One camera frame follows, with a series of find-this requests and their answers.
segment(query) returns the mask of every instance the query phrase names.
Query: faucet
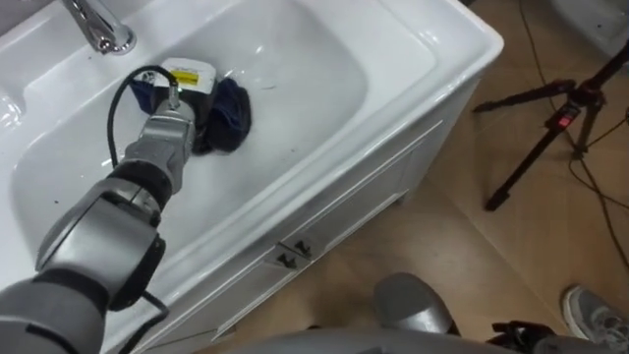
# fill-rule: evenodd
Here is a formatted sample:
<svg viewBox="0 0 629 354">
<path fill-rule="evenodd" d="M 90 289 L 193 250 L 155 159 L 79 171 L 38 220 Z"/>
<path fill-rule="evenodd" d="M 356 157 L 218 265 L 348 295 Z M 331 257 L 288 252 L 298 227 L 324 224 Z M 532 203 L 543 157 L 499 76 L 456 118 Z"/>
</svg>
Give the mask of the faucet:
<svg viewBox="0 0 629 354">
<path fill-rule="evenodd" d="M 89 44 L 101 54 L 122 55 L 136 45 L 136 35 L 100 0 L 61 0 Z"/>
</svg>

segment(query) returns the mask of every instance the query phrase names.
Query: sneaker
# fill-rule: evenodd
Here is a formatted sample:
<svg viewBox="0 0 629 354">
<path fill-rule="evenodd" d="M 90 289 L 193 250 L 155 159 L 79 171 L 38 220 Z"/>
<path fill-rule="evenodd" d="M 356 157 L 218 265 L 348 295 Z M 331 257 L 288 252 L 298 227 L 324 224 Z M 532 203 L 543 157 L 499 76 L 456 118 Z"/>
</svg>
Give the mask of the sneaker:
<svg viewBox="0 0 629 354">
<path fill-rule="evenodd" d="M 614 353 L 629 353 L 629 323 L 602 298 L 574 286 L 565 292 L 561 303 L 563 319 L 576 336 L 602 344 Z"/>
</svg>

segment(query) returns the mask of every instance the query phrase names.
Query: black cable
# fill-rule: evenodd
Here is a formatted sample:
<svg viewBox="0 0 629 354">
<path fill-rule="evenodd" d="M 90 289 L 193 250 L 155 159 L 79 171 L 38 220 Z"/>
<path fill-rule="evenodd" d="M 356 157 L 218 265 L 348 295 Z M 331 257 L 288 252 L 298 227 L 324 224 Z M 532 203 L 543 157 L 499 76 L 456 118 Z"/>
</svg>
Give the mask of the black cable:
<svg viewBox="0 0 629 354">
<path fill-rule="evenodd" d="M 131 353 L 131 351 L 134 350 L 136 345 L 138 345 L 138 343 L 140 343 L 140 340 L 142 340 L 142 337 L 144 337 L 144 335 L 151 328 L 153 328 L 155 325 L 157 325 L 160 322 L 164 321 L 168 317 L 168 314 L 170 313 L 170 311 L 168 310 L 166 305 L 164 305 L 161 301 L 159 301 L 159 299 L 157 299 L 156 297 L 152 296 L 147 291 L 143 292 L 142 297 L 144 297 L 144 299 L 147 302 L 149 302 L 152 306 L 156 307 L 157 310 L 159 310 L 159 314 L 157 314 L 155 317 L 153 317 L 152 319 L 150 319 L 147 322 L 145 322 L 134 333 L 134 335 L 132 335 L 131 338 L 129 338 L 127 343 L 125 343 L 125 346 L 123 346 L 122 349 L 120 349 L 120 354 L 129 354 L 129 353 Z"/>
<path fill-rule="evenodd" d="M 524 1 L 519 0 L 518 2 L 520 8 L 520 18 L 522 19 L 522 24 L 524 24 L 524 30 L 527 32 L 527 38 L 529 39 L 529 44 L 531 45 L 531 51 L 533 52 L 533 58 L 535 59 L 535 65 L 538 68 L 538 75 L 540 75 L 540 79 L 542 80 L 542 84 L 544 86 L 548 85 L 548 81 L 546 80 L 545 75 L 543 74 L 542 64 L 540 60 L 540 56 L 538 55 L 538 48 L 535 44 L 535 40 L 533 39 L 533 33 L 531 32 L 531 28 L 529 27 L 529 20 L 527 19 L 526 11 L 524 11 Z M 550 103 L 550 107 L 552 107 L 552 111 L 556 112 L 557 107 L 554 105 L 552 98 L 548 98 L 548 103 Z"/>
<path fill-rule="evenodd" d="M 524 24 L 524 28 L 527 32 L 527 37 L 529 38 L 529 42 L 531 44 L 531 50 L 533 51 L 533 56 L 535 59 L 535 63 L 536 66 L 538 68 L 538 74 L 540 75 L 540 79 L 542 80 L 542 83 L 544 85 L 546 85 L 546 78 L 543 74 L 543 70 L 542 70 L 542 64 L 540 61 L 540 57 L 538 56 L 538 50 L 536 48 L 536 44 L 535 44 L 535 39 L 533 37 L 533 34 L 531 32 L 531 28 L 529 27 L 529 22 L 527 20 L 526 17 L 526 12 L 524 11 L 524 1 L 523 0 L 519 0 L 519 7 L 520 7 L 520 17 L 522 18 L 522 22 Z M 548 98 L 548 102 L 550 103 L 550 106 L 552 107 L 553 111 L 556 112 L 557 108 L 554 105 L 554 102 L 552 102 L 552 99 L 549 97 Z M 588 148 L 593 146 L 596 143 L 599 143 L 602 139 L 606 138 L 608 135 L 610 135 L 611 133 L 615 132 L 618 128 L 620 128 L 623 123 L 627 122 L 627 124 L 629 124 L 629 108 L 627 109 L 627 114 L 625 115 L 625 117 L 623 117 L 623 119 L 616 123 L 611 129 L 607 130 L 605 133 L 601 134 L 599 137 L 597 137 L 596 139 L 594 139 L 591 143 L 588 144 Z M 572 139 L 572 136 L 570 135 L 570 132 L 568 132 L 567 130 L 565 131 L 565 134 L 568 136 L 568 139 L 570 140 L 570 143 L 572 145 L 573 148 L 576 148 L 576 145 L 574 144 L 574 140 Z M 625 255 L 624 251 L 622 250 L 622 246 L 620 245 L 620 242 L 618 241 L 618 236 L 616 235 L 615 230 L 613 229 L 613 224 L 611 222 L 611 217 L 609 216 L 609 209 L 607 208 L 607 201 L 613 202 L 621 207 L 627 208 L 629 209 L 629 206 L 621 203 L 619 201 L 617 201 L 616 199 L 604 194 L 600 188 L 599 188 L 599 184 L 597 183 L 596 178 L 594 177 L 594 175 L 592 174 L 592 172 L 590 171 L 590 168 L 588 168 L 588 165 L 586 164 L 585 159 L 579 158 L 579 162 L 581 162 L 581 165 L 583 166 L 584 171 L 586 172 L 586 175 L 588 176 L 588 179 L 590 180 L 590 183 L 587 183 L 586 181 L 584 181 L 583 179 L 581 179 L 577 173 L 574 171 L 574 169 L 572 168 L 572 163 L 574 162 L 574 160 L 570 160 L 570 162 L 568 162 L 568 169 L 570 170 L 570 173 L 581 183 L 583 184 L 586 188 L 588 188 L 589 190 L 593 191 L 594 193 L 596 193 L 597 197 L 599 197 L 599 202 L 600 202 L 600 207 L 602 209 L 602 215 L 605 219 L 605 225 L 607 227 L 607 230 L 609 231 L 609 235 L 611 236 L 611 241 L 613 242 L 614 248 L 616 249 L 616 252 L 618 253 L 618 255 L 620 256 L 620 260 L 622 261 L 625 270 L 627 272 L 629 272 L 629 260 L 627 259 L 627 255 Z"/>
<path fill-rule="evenodd" d="M 163 75 L 166 79 L 168 79 L 168 84 L 171 87 L 177 87 L 179 84 L 177 82 L 177 78 L 175 78 L 174 75 L 172 75 L 166 69 L 157 65 L 146 65 L 146 66 L 137 68 L 122 81 L 122 83 L 120 84 L 118 89 L 116 89 L 116 92 L 114 93 L 114 97 L 111 100 L 111 106 L 109 107 L 109 114 L 107 115 L 107 145 L 109 147 L 109 155 L 111 157 L 111 165 L 113 168 L 115 168 L 118 165 L 118 154 L 116 153 L 116 144 L 114 142 L 114 117 L 116 115 L 116 109 L 118 108 L 118 103 L 120 103 L 120 98 L 122 97 L 122 94 L 124 93 L 127 86 L 134 80 L 134 78 L 137 75 L 143 72 L 156 72 Z M 157 308 L 157 310 L 159 310 L 159 314 L 153 317 L 152 319 L 148 320 L 147 322 L 145 322 L 140 328 L 138 328 L 138 330 L 136 330 L 136 332 L 131 336 L 131 338 L 129 338 L 129 340 L 127 341 L 127 343 L 125 343 L 122 349 L 120 349 L 120 354 L 131 353 L 132 350 L 134 350 L 134 348 L 136 347 L 136 345 L 138 345 L 140 340 L 142 340 L 144 335 L 155 325 L 164 321 L 168 317 L 168 314 L 170 313 L 166 305 L 164 305 L 164 303 L 159 301 L 159 299 L 152 296 L 147 291 L 144 291 L 142 293 L 142 297 L 144 297 L 144 299 L 148 303 L 150 303 L 152 306 Z"/>
<path fill-rule="evenodd" d="M 116 109 L 118 108 L 118 103 L 120 103 L 120 98 L 122 94 L 125 92 L 127 86 L 134 80 L 134 78 L 143 73 L 143 72 L 156 72 L 168 79 L 168 83 L 171 87 L 175 87 L 178 85 L 177 78 L 172 75 L 168 70 L 158 66 L 158 65 L 146 65 L 143 67 L 139 67 L 131 74 L 129 74 L 125 80 L 122 81 L 118 89 L 116 89 L 116 93 L 114 93 L 114 97 L 111 100 L 111 106 L 109 107 L 109 114 L 107 114 L 107 145 L 109 147 L 109 155 L 111 157 L 111 165 L 112 167 L 116 167 L 118 165 L 118 153 L 116 152 L 116 143 L 114 142 L 114 116 L 116 115 Z"/>
</svg>

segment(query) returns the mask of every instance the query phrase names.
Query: floor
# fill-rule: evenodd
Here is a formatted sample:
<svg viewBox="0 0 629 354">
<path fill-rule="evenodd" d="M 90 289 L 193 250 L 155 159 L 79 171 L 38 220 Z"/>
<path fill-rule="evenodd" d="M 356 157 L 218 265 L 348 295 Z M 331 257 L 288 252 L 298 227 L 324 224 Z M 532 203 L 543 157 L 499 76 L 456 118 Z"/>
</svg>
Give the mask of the floor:
<svg viewBox="0 0 629 354">
<path fill-rule="evenodd" d="M 525 3 L 549 79 L 582 81 L 604 62 L 558 20 L 547 1 Z M 480 0 L 471 8 L 503 35 L 506 46 L 469 108 L 538 86 L 517 0 Z M 629 75 L 614 78 L 605 92 L 608 105 L 595 135 L 622 119 Z M 463 335 L 476 340 L 491 336 L 491 323 L 516 319 L 566 333 L 558 304 L 562 290 L 573 283 L 629 313 L 629 278 L 596 196 L 568 173 L 565 139 L 552 145 L 501 209 L 483 209 L 483 201 L 545 132 L 548 102 L 482 115 L 469 108 L 407 204 L 370 221 L 244 318 L 232 339 L 201 353 L 221 353 L 312 324 L 374 326 L 372 288 L 396 271 L 411 272 L 432 285 Z M 573 134 L 579 124 L 571 127 Z M 629 202 L 629 127 L 593 147 L 587 162 L 606 193 Z M 629 214 L 610 208 L 629 251 Z"/>
</svg>

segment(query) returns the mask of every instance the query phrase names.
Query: cabinet door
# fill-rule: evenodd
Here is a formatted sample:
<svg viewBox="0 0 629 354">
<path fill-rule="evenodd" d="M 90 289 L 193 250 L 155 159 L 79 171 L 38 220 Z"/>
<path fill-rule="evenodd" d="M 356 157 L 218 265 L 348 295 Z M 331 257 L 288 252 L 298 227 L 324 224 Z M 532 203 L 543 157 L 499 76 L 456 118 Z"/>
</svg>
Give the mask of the cabinet door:
<svg viewBox="0 0 629 354">
<path fill-rule="evenodd" d="M 310 261 L 286 247 L 281 245 L 273 247 L 257 262 L 245 269 L 237 280 L 226 286 L 153 348 L 170 345 L 201 334 L 211 333 L 213 338 L 218 337 L 250 309 L 270 296 L 288 277 L 295 276 L 309 263 Z"/>
<path fill-rule="evenodd" d="M 400 180 L 409 158 L 402 156 L 282 243 L 312 260 L 323 255 L 404 194 Z"/>
<path fill-rule="evenodd" d="M 377 174 L 376 171 L 381 172 L 391 167 L 395 161 L 416 150 L 424 140 L 429 140 L 436 131 L 447 131 L 443 124 L 443 117 L 447 115 L 438 113 L 418 120 L 395 139 L 372 151 L 363 161 L 346 171 L 328 188 L 290 215 L 273 230 L 273 233 L 280 235 L 282 243 L 296 252 L 309 254 L 310 259 L 317 259 L 322 249 L 318 245 L 304 241 L 309 237 L 309 225 L 365 186 Z M 306 252 L 300 251 L 296 244 Z"/>
</svg>

